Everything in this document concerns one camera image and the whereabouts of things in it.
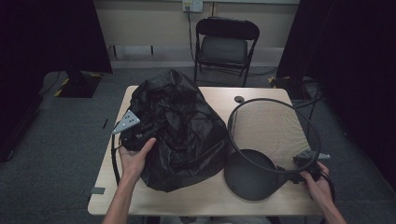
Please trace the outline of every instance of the finger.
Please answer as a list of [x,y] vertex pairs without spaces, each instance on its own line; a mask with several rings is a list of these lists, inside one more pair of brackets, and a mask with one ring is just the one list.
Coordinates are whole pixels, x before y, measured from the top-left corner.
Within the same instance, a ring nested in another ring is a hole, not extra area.
[[157,141],[156,138],[150,138],[147,143],[142,147],[140,152],[146,156],[146,154],[152,149],[154,146],[155,142]]
[[306,180],[308,186],[315,184],[314,178],[312,178],[312,175],[309,174],[307,171],[300,172],[300,175]]
[[329,175],[329,168],[327,168],[325,165],[323,165],[323,163],[318,161],[318,166],[320,167],[320,170],[323,171],[323,173],[325,173],[326,175]]
[[135,154],[137,154],[136,151],[129,151],[129,150],[126,149],[125,147],[120,147],[120,148],[119,148],[119,153],[120,153],[120,156],[121,156],[121,155],[130,155],[130,156],[134,156]]

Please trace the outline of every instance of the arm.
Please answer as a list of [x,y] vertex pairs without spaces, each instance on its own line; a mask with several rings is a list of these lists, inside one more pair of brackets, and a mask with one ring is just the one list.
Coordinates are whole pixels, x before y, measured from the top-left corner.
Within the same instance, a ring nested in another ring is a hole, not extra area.
[[[318,165],[326,175],[329,175],[329,169],[326,166],[320,162],[318,162]],[[323,212],[326,222],[330,224],[347,223],[332,201],[332,193],[327,180],[321,177],[317,182],[315,182],[311,174],[306,171],[301,172],[301,176],[305,178],[309,193],[311,194],[314,202]]]
[[155,141],[155,138],[149,139],[139,152],[120,147],[122,177],[102,223],[126,223],[134,186],[145,167],[146,155],[154,146]]

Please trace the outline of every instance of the white wall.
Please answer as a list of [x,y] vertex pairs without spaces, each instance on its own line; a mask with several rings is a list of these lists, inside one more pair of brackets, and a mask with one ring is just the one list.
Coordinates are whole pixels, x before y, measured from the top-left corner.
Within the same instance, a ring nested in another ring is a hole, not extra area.
[[[189,21],[187,14],[181,10],[181,1],[102,0],[95,1],[95,5],[108,45],[187,46],[190,44]],[[192,41],[194,43],[196,22],[214,13],[214,16],[256,23],[261,30],[258,47],[284,48],[297,6],[297,4],[204,1],[203,13],[191,13]]]

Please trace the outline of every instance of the chair backrest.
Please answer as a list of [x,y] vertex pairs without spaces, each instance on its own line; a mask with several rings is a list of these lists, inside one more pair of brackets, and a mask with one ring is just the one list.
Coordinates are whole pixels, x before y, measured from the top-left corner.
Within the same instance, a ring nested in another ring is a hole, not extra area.
[[227,38],[255,40],[260,36],[260,29],[251,21],[240,21],[221,17],[207,17],[198,21],[196,36],[213,35]]

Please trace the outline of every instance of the black plastic bag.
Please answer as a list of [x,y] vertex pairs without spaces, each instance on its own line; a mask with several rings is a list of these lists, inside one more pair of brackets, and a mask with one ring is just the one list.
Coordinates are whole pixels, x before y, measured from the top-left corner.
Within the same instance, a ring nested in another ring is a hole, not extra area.
[[121,133],[122,145],[140,150],[150,137],[157,138],[141,175],[148,187],[169,192],[223,169],[226,125],[185,75],[170,70],[146,80],[132,94],[129,109],[141,122]]

